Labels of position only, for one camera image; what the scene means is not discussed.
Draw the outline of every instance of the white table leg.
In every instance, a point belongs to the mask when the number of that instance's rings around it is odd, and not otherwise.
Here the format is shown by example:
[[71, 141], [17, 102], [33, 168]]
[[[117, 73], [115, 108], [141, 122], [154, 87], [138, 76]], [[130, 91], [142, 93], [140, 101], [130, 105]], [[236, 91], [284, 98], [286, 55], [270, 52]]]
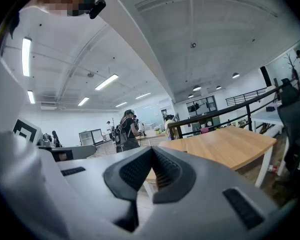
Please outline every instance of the white table leg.
[[152, 199], [152, 197], [155, 193], [154, 187], [148, 181], [144, 181], [143, 186], [144, 186], [145, 191], [147, 192], [148, 196], [150, 197], [150, 199]]
[[269, 167], [269, 164], [270, 164], [272, 149], [273, 149], [273, 147], [270, 147], [267, 150], [267, 152], [264, 153], [261, 169], [260, 169], [258, 178], [256, 179], [256, 182], [254, 184], [257, 188], [260, 188], [260, 186], [261, 186], [261, 184], [264, 181], [264, 178], [266, 176], [266, 173], [267, 173], [267, 170], [268, 170], [268, 167]]
[[104, 153], [107, 155], [107, 151], [106, 151], [106, 147], [105, 147], [105, 143], [102, 144], [103, 148], [104, 148]]
[[288, 137], [286, 137], [286, 141], [285, 141], [285, 148], [284, 148], [284, 152], [283, 152], [283, 157], [282, 157], [282, 161], [280, 163], [280, 167], [278, 169], [278, 172], [276, 173], [278, 176], [281, 176], [285, 166], [286, 166], [286, 162], [285, 162], [285, 156], [287, 154], [289, 148], [289, 139]]

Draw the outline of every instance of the window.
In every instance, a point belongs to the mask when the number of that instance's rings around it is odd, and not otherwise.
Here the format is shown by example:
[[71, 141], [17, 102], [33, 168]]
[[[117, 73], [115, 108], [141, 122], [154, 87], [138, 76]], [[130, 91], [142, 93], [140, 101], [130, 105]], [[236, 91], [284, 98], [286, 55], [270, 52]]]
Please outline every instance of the window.
[[186, 104], [189, 116], [196, 117], [217, 111], [216, 101], [214, 96], [202, 98]]
[[[206, 115], [212, 111], [217, 111], [217, 106], [216, 106], [216, 101], [214, 96], [198, 99], [193, 102], [189, 102], [186, 104], [189, 112], [190, 118], [201, 116], [201, 115]], [[199, 127], [197, 127], [194, 123], [192, 124], [192, 130], [197, 131], [198, 128], [200, 127], [210, 127], [213, 126], [217, 122], [216, 117], [214, 119], [212, 118], [206, 118], [201, 120], [198, 125], [200, 124]]]

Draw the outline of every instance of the air conditioner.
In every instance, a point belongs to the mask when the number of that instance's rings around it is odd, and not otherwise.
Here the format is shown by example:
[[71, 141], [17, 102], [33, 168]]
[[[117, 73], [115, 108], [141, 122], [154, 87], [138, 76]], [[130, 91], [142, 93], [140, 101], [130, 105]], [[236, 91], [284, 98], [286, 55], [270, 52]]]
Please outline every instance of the air conditioner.
[[55, 102], [41, 102], [41, 109], [42, 110], [55, 110], [57, 108], [57, 104]]

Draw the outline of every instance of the backpack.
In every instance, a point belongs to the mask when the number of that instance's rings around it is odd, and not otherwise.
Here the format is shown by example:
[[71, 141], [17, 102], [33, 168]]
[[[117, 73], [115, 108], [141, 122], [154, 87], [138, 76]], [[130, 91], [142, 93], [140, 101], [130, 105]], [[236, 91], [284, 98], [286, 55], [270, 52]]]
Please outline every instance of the backpack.
[[122, 124], [119, 125], [121, 145], [127, 142], [128, 136], [130, 135], [130, 132], [131, 132], [131, 128], [130, 128], [128, 135], [126, 134], [125, 128], [123, 126], [123, 123], [126, 121], [126, 119], [127, 118], [125, 118], [124, 121], [122, 122]]

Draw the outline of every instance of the black chair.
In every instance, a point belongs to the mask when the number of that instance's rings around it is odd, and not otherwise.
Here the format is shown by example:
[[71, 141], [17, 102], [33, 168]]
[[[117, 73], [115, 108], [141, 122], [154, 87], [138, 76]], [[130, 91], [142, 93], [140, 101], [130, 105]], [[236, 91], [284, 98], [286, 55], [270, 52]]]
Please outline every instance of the black chair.
[[300, 92], [288, 84], [280, 93], [282, 105], [278, 114], [286, 130], [289, 148], [284, 158], [290, 172], [289, 183], [295, 190], [300, 190]]

